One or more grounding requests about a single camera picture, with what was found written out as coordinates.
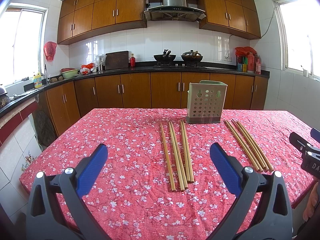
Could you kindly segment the person's right hand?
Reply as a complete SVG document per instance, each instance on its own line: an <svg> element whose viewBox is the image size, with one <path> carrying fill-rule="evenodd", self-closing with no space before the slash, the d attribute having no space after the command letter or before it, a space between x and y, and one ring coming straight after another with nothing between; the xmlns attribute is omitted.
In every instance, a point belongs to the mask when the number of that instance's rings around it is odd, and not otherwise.
<svg viewBox="0 0 320 240"><path fill-rule="evenodd" d="M311 218L314 214L314 211L318 202L317 186L318 186L318 182L314 185L313 189L311 190L306 208L303 212L303 220L305 222L307 222L309 218Z"/></svg>

